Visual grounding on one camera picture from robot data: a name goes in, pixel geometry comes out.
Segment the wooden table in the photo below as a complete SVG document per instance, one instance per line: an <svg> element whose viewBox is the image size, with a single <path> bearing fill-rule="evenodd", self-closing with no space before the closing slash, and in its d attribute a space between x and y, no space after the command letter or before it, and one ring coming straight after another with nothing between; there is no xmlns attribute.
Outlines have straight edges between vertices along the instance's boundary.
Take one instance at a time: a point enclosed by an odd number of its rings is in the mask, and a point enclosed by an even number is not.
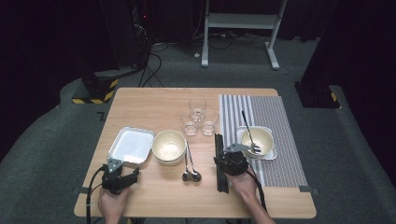
<svg viewBox="0 0 396 224"><path fill-rule="evenodd" d="M164 130L181 131L180 112L188 110L189 100L204 98L207 109L219 110L219 94L277 96L273 89L221 88L120 88L108 113L106 123L93 154L83 186L88 187L94 172L106 163L107 154L123 127L136 127L159 133ZM218 192L214 136L198 133L186 136L195 168L202 174L200 182L181 180L184 161L175 166L163 166L152 153L140 165L138 182L131 186L132 193L124 215L126 217L251 217L239 197L230 187L230 193ZM124 166L123 174L135 167ZM101 183L95 178L93 186ZM298 188L263 188L271 217L312 218L316 208L309 192ZM100 217L97 207L99 190L92 194L92 216ZM86 194L79 194L75 214L86 216Z"/></svg>

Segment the person's hand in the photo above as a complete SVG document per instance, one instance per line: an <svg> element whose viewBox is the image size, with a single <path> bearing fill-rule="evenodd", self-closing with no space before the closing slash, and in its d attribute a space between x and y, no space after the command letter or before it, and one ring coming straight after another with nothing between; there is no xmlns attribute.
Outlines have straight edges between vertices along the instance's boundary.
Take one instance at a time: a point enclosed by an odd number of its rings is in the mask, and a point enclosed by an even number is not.
<svg viewBox="0 0 396 224"><path fill-rule="evenodd" d="M250 167L247 170L253 174L253 170ZM236 193L242 196L242 198L247 199L256 197L257 185L250 175L247 173L243 173L241 175L225 175L233 184L233 188Z"/></svg>
<svg viewBox="0 0 396 224"><path fill-rule="evenodd" d="M108 189L100 188L99 210L105 218L106 224L117 224L120 221L128 201L130 188L124 189L121 194L110 193Z"/></svg>

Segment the spoon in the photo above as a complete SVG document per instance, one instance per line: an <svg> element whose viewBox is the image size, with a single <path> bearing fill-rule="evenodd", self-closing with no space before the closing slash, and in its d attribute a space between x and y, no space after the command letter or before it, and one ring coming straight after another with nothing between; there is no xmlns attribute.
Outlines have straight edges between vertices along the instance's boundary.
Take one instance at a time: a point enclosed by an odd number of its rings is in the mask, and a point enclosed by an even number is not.
<svg viewBox="0 0 396 224"><path fill-rule="evenodd" d="M187 143L187 152L189 153L190 163L191 163L191 168L192 168L192 181L198 182L202 179L202 176L200 173L198 173L198 171L195 170L194 162L192 161L189 143L187 141L186 141L186 143Z"/></svg>
<svg viewBox="0 0 396 224"><path fill-rule="evenodd" d="M251 138L250 129L248 128L247 118L245 117L245 111L243 111L243 110L242 110L242 117L244 118L245 124L247 125L247 133L248 133L248 136L250 137L250 141L251 141L250 150L254 154L256 154L256 152L261 152L260 147L257 146L256 144L254 144L253 139Z"/></svg>
<svg viewBox="0 0 396 224"><path fill-rule="evenodd" d="M181 178L184 181L189 181L189 180L192 180L192 175L191 175L191 172L189 171L189 165L187 164L187 152L184 153L184 161L186 162L186 171L184 171Z"/></svg>

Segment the yellow black warning tape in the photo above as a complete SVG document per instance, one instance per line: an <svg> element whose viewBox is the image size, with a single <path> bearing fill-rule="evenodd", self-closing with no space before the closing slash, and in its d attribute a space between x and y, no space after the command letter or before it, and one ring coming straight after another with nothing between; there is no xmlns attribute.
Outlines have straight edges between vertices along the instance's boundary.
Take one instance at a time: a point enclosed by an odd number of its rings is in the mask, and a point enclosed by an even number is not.
<svg viewBox="0 0 396 224"><path fill-rule="evenodd" d="M106 104L111 99L114 94L114 90L116 89L117 83L119 82L118 79L113 80L106 92L103 92L103 97L99 98L91 98L91 97L73 97L73 103L78 105L83 104Z"/></svg>

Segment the gray floor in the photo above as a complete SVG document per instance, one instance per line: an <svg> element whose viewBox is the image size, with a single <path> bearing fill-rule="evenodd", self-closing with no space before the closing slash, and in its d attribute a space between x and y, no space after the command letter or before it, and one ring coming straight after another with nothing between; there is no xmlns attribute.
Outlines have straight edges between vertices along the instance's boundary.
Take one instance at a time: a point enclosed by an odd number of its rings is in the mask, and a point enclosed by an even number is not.
<svg viewBox="0 0 396 224"><path fill-rule="evenodd" d="M201 67L201 48L153 47L162 59L157 78L165 87L274 88L282 96L309 186L318 190L313 219L277 223L396 223L396 192L361 134L339 87L331 86L342 108L303 108L293 87L300 81L317 41L277 40L282 68L274 71L262 47L234 43L210 49ZM226 43L212 41L221 48ZM151 56L152 70L159 60ZM137 87L140 73L122 77L119 87ZM161 87L155 77L146 85ZM0 164L0 223L84 223L74 215L79 187L110 106L74 105L80 80L60 92L61 103L32 124Z"/></svg>

